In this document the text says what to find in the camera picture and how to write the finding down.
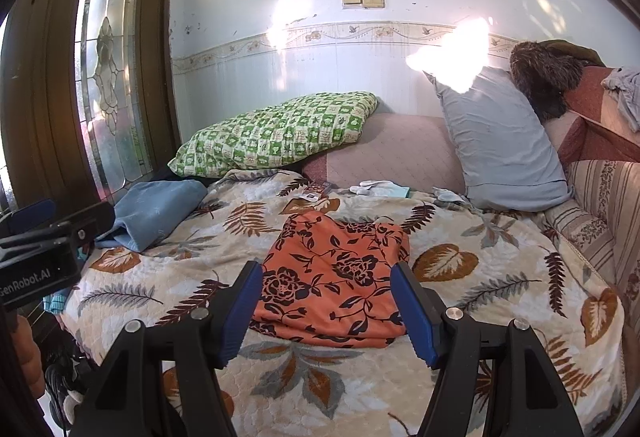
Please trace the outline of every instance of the metal bolt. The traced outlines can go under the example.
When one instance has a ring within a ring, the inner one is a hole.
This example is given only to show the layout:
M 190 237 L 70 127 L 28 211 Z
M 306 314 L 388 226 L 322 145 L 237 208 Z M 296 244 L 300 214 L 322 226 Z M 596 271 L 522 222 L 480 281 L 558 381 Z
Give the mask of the metal bolt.
M 140 330 L 140 327 L 142 327 L 142 323 L 140 323 L 140 320 L 131 320 L 124 326 L 124 329 L 127 332 L 133 333 Z
M 529 325 L 529 322 L 524 318 L 516 318 L 513 321 L 513 326 L 521 331 L 526 331 L 531 325 Z
M 197 309 L 193 309 L 193 311 L 191 311 L 191 317 L 194 320 L 203 320 L 207 316 L 209 316 L 209 311 L 204 307 L 198 307 Z
M 447 318 L 450 318 L 452 320 L 459 320 L 460 318 L 462 318 L 462 316 L 465 315 L 465 313 L 457 307 L 449 307 L 445 311 L 445 314 L 447 315 Z

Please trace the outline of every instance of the gray cloth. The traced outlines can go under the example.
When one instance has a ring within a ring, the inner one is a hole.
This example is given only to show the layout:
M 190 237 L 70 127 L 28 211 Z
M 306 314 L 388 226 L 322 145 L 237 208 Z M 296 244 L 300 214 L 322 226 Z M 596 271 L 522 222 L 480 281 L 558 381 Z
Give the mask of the gray cloth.
M 602 81 L 602 86 L 608 90 L 617 90 L 614 96 L 618 100 L 618 110 L 631 130 L 640 130 L 640 68 L 617 68 Z
M 96 239 L 95 246 L 144 251 L 168 237 L 206 194 L 207 189 L 191 179 L 134 184 L 115 205 L 113 227 Z
M 508 72 L 484 67 L 464 94 L 435 87 L 476 208 L 542 211 L 570 198 L 558 153 Z

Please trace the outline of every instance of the white wall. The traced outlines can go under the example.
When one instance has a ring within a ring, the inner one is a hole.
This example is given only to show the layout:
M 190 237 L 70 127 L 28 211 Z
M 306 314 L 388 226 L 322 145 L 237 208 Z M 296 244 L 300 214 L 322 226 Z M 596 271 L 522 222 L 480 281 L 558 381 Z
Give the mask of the white wall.
M 277 1 L 171 0 L 172 58 L 263 34 Z M 498 35 L 565 38 L 596 49 L 609 65 L 640 60 L 640 32 L 606 0 L 386 0 L 380 10 L 343 10 L 340 0 L 312 0 L 311 7 L 315 16 L 297 26 L 374 20 L 453 25 L 465 17 L 491 16 L 492 32 Z M 400 59 L 406 54 L 406 48 L 381 50 L 366 43 L 329 51 L 309 45 L 279 57 L 258 54 L 250 63 L 233 59 L 187 71 L 175 77 L 182 136 L 229 115 L 320 90 L 386 90 L 390 110 L 407 113 L 418 103 L 417 113 L 439 115 L 436 100 L 419 96 L 428 92 L 423 79 L 408 87 L 415 76 Z M 345 78 L 350 84 L 341 83 Z

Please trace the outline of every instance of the gray pillow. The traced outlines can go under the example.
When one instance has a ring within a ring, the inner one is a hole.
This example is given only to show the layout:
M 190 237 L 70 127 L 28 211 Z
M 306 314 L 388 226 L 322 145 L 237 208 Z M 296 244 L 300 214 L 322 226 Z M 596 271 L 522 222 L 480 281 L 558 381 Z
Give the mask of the gray pillow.
M 465 94 L 430 80 L 473 205 L 542 211 L 570 198 L 558 153 L 508 72 L 483 67 Z

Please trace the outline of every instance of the orange floral garment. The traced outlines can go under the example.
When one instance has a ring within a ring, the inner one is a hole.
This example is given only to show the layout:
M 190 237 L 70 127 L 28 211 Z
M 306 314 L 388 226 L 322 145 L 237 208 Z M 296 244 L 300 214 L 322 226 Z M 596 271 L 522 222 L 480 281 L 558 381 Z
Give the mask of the orange floral garment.
M 408 259 L 408 246 L 394 224 L 292 214 L 262 264 L 262 296 L 250 327 L 309 345 L 386 347 L 405 334 L 389 275 Z

